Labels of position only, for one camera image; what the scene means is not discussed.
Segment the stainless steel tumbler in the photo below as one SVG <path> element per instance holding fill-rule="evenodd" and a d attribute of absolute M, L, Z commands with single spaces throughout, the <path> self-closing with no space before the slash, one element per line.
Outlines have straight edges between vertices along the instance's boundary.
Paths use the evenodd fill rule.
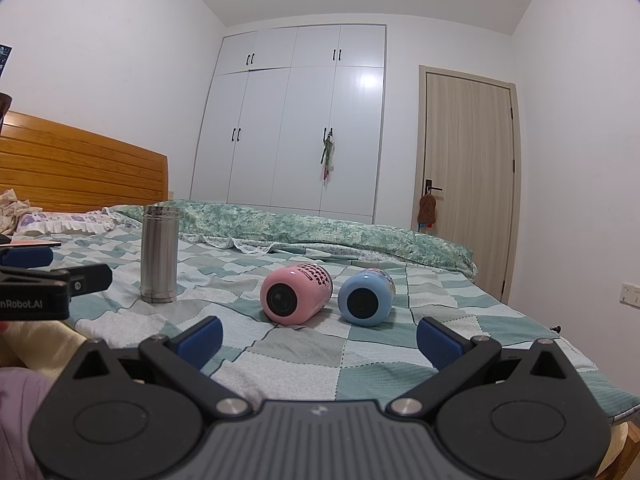
<path fill-rule="evenodd" d="M 169 304 L 177 298 L 178 210 L 149 205 L 143 209 L 141 237 L 141 297 L 149 304 Z"/>

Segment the light blue cup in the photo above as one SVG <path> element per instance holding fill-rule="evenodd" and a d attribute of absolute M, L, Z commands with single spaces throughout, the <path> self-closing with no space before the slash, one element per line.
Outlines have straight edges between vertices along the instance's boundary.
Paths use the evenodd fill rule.
<path fill-rule="evenodd" d="M 372 327 L 390 315 L 396 287 L 383 270 L 367 269 L 351 276 L 337 296 L 338 310 L 350 324 Z"/>

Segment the wooden headboard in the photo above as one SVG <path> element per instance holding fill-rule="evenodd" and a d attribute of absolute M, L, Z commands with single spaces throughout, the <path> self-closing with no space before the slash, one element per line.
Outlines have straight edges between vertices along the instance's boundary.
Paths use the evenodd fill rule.
<path fill-rule="evenodd" d="M 1 189 L 46 211 L 144 206 L 168 200 L 168 160 L 108 136 L 9 112 L 1 128 Z"/>

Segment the brown plush door hanger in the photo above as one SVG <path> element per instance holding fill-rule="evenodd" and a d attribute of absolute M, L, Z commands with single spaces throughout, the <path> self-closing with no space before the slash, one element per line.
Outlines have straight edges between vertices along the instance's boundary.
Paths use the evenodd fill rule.
<path fill-rule="evenodd" d="M 416 221 L 420 230 L 431 229 L 437 220 L 437 200 L 432 193 L 425 193 L 419 200 Z"/>

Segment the green floral duvet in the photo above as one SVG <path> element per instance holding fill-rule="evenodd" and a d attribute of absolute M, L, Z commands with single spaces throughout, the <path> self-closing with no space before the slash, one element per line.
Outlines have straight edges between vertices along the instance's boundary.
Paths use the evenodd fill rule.
<path fill-rule="evenodd" d="M 179 232 L 190 237 L 343 246 L 460 272 L 471 280 L 477 274 L 471 249 L 398 226 L 304 214 L 276 214 L 247 206 L 200 200 L 164 200 L 162 205 L 178 210 Z"/>

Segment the purple floral pillow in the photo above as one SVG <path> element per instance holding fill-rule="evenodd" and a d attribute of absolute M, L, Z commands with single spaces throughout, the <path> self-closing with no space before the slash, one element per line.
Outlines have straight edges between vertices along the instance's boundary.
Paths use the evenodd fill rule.
<path fill-rule="evenodd" d="M 55 234 L 104 234 L 115 229 L 117 220 L 102 211 L 75 212 L 38 211 L 24 214 L 17 223 L 15 235 L 40 236 Z"/>

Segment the checkered green bed sheet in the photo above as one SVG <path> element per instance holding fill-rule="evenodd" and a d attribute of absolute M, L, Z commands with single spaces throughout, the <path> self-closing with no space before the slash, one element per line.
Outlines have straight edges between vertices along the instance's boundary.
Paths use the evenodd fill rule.
<path fill-rule="evenodd" d="M 18 323 L 3 336 L 3 364 L 22 362 L 57 378 L 79 346 L 100 338 L 113 348 L 146 337 L 175 336 L 206 316 L 224 326 L 220 350 L 204 373 L 252 403 L 266 399 L 355 400 L 386 403 L 434 374 L 416 345 L 416 326 L 430 316 L 456 333 L 488 335 L 509 349 L 526 349 L 551 330 L 476 287 L 460 261 L 420 266 L 380 252 L 334 245 L 253 244 L 185 235 L 178 243 L 177 298 L 153 306 L 140 295 L 141 233 L 119 226 L 104 234 L 63 235 L 58 268 L 105 263 L 105 292 L 75 298 L 65 322 Z M 392 310 L 373 327 L 347 323 L 335 302 L 294 326 L 270 322 L 259 301 L 275 270 L 314 262 L 335 286 L 367 268 L 384 270 L 396 288 Z"/>

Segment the wall power socket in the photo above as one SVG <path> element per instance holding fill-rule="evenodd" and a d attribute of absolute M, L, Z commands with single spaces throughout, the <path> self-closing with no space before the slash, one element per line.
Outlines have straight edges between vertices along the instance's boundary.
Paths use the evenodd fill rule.
<path fill-rule="evenodd" d="M 620 303 L 640 308 L 640 287 L 634 284 L 623 283 L 620 289 Z"/>

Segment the pink flat card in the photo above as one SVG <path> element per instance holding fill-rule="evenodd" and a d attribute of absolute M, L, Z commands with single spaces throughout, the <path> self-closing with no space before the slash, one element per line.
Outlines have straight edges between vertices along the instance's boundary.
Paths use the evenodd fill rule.
<path fill-rule="evenodd" d="M 7 243 L 1 243 L 0 249 L 20 249 L 20 248 L 38 248 L 38 247 L 60 247 L 61 243 L 55 240 L 11 240 Z"/>

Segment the cream crumpled cloth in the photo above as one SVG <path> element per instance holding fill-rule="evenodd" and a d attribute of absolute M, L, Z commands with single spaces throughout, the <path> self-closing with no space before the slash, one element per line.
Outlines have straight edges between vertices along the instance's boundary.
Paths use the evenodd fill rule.
<path fill-rule="evenodd" d="M 0 195 L 0 233 L 12 235 L 25 214 L 40 211 L 41 208 L 32 206 L 29 200 L 19 200 L 13 188 L 5 190 Z"/>

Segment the pink printed cup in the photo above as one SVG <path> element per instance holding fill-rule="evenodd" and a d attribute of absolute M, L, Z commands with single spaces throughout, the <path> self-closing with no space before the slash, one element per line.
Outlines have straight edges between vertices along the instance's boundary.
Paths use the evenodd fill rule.
<path fill-rule="evenodd" d="M 265 278 L 260 304 L 272 322 L 303 325 L 323 309 L 332 294 L 332 278 L 325 268 L 317 263 L 297 263 Z"/>

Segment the white wardrobe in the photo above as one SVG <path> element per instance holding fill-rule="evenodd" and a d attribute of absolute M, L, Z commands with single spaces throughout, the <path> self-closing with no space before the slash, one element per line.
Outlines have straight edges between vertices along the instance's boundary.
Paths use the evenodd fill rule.
<path fill-rule="evenodd" d="M 332 24 L 222 40 L 190 196 L 372 222 L 380 166 L 386 28 Z M 329 183 L 324 130 L 335 150 Z"/>

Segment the beige wooden door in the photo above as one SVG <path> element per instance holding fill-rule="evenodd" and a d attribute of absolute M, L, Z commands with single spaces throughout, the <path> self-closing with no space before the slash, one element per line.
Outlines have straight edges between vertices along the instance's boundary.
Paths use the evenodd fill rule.
<path fill-rule="evenodd" d="M 413 197 L 437 202 L 424 231 L 471 249 L 475 283 L 501 302 L 518 247 L 521 159 L 515 84 L 420 66 Z"/>

